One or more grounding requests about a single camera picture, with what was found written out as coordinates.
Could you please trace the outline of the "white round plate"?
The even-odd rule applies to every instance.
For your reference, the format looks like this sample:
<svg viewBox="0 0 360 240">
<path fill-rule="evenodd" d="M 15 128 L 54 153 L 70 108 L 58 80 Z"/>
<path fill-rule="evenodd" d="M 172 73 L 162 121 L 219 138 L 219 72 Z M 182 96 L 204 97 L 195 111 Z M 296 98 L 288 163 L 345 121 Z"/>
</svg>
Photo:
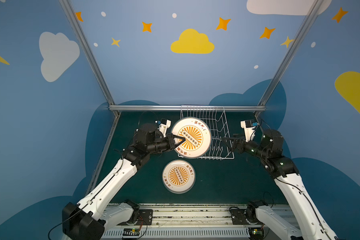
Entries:
<svg viewBox="0 0 360 240">
<path fill-rule="evenodd" d="M 168 191 L 174 194 L 184 194 L 190 191 L 195 184 L 195 169 L 186 161 L 171 161 L 163 170 L 162 180 Z"/>
<path fill-rule="evenodd" d="M 177 121 L 172 128 L 172 134 L 183 137 L 185 140 L 175 139 L 180 143 L 175 151 L 181 158 L 197 159 L 203 156 L 212 143 L 212 133 L 208 125 L 198 118 L 183 118 Z"/>
</svg>

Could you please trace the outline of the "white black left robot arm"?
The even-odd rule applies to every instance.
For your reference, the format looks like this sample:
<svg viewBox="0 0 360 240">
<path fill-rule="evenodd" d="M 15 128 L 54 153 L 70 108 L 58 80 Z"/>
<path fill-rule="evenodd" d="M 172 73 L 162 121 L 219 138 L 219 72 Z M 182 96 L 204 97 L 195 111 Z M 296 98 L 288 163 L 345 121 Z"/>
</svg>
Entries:
<svg viewBox="0 0 360 240">
<path fill-rule="evenodd" d="M 62 211 L 63 233 L 72 240 L 99 240 L 104 232 L 121 223 L 135 222 L 139 205 L 125 201 L 113 209 L 107 206 L 123 185 L 150 159 L 152 154 L 175 150 L 186 138 L 167 133 L 167 126 L 144 124 L 108 175 L 77 204 Z"/>
</svg>

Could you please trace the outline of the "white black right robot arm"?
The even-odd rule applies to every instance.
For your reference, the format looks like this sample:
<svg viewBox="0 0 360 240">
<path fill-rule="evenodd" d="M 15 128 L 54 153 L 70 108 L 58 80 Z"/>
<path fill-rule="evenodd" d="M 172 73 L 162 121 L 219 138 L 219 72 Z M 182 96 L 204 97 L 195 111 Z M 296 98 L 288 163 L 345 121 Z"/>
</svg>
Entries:
<svg viewBox="0 0 360 240">
<path fill-rule="evenodd" d="M 337 240 L 337 234 L 320 214 L 295 163 L 283 155 L 284 138 L 276 130 L 265 130 L 259 143 L 251 135 L 224 138 L 231 152 L 258 158 L 282 191 L 297 222 L 294 227 L 277 215 L 265 201 L 251 201 L 244 211 L 250 225 L 265 225 L 282 240 Z"/>
</svg>

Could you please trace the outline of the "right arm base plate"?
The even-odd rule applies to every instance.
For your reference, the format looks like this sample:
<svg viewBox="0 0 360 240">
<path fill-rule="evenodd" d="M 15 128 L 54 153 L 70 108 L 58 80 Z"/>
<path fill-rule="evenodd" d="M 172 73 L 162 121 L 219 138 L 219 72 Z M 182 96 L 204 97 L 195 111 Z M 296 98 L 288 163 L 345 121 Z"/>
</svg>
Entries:
<svg viewBox="0 0 360 240">
<path fill-rule="evenodd" d="M 229 212 L 234 225 L 257 225 L 259 223 L 253 208 L 230 207 Z"/>
</svg>

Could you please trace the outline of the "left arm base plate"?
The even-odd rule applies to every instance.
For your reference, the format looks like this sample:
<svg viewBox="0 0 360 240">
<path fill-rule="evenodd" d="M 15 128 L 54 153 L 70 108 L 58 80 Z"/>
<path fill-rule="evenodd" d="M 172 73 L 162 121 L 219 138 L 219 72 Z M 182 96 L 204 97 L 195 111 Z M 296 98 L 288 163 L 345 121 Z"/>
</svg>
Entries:
<svg viewBox="0 0 360 240">
<path fill-rule="evenodd" d="M 139 226 L 141 223 L 150 226 L 153 221 L 153 210 L 139 210 L 134 211 L 131 218 L 119 226 Z"/>
</svg>

